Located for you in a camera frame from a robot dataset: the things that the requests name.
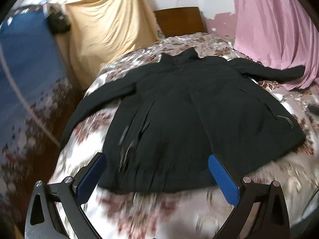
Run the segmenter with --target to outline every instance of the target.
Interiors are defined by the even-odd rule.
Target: floral bedspread
[[[106,65],[87,90],[87,94],[106,82],[124,76],[132,68],[160,61],[161,52],[177,55],[195,47],[199,57],[217,55],[228,60],[245,57],[232,49],[232,42],[228,37],[206,33],[169,37],[152,47],[131,52]],[[281,183],[290,224],[293,225],[317,207],[317,196],[314,195],[319,184],[319,118],[307,110],[307,105],[319,103],[319,88],[313,85],[304,91],[287,91],[274,81],[262,81],[258,85],[280,101],[298,120],[307,135],[304,145],[294,152],[250,174],[255,182],[269,184],[272,180],[278,180]],[[105,135],[119,104],[119,100],[113,101],[75,128],[60,154],[49,183],[58,183],[66,176],[75,175],[102,150]],[[97,187],[82,208],[105,239],[212,238],[232,211],[232,206],[225,201],[218,187],[175,194],[127,195],[116,195]],[[60,204],[58,211],[70,238],[76,238]]]

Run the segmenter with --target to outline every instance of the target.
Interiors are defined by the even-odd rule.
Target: white cable
[[[27,110],[27,112],[34,118],[35,122],[37,123],[37,125],[42,129],[42,131],[44,133],[46,133],[46,135],[50,138],[50,140],[56,144],[58,147],[60,147],[60,143],[59,141],[54,137],[54,135],[45,127],[45,125],[42,123],[42,121],[36,116],[36,114],[33,112],[33,110],[31,109],[30,105],[28,104],[28,102],[25,100],[25,98],[23,97],[23,95],[21,94],[19,88],[17,87],[17,84],[15,83],[9,67],[7,65],[7,62],[4,58],[4,52],[2,49],[2,45],[0,42],[0,62],[2,64],[2,68],[4,70],[5,75],[7,76],[7,79],[9,81],[9,84],[11,86],[11,88],[13,89],[13,91],[15,92],[17,98],[19,99],[19,101],[22,103],[22,105],[24,106],[24,108]]]

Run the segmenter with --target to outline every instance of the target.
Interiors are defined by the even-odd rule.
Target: black jacket
[[[198,58],[191,48],[129,71],[85,97],[74,127],[105,103],[124,97],[103,145],[107,168],[98,185],[117,192],[174,192],[215,184],[212,153],[238,175],[279,159],[305,140],[298,122],[250,79],[284,82],[304,66],[266,68],[246,59]]]

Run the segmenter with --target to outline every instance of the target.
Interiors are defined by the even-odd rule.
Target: black bag
[[[50,14],[47,17],[47,25],[53,35],[58,33],[66,33],[70,31],[71,26],[69,19],[61,11],[57,11],[55,8],[50,8]]]

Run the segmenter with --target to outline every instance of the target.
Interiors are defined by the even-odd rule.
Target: pink curtain
[[[288,90],[319,83],[319,33],[298,0],[234,0],[238,17],[235,49],[265,66],[305,65]]]

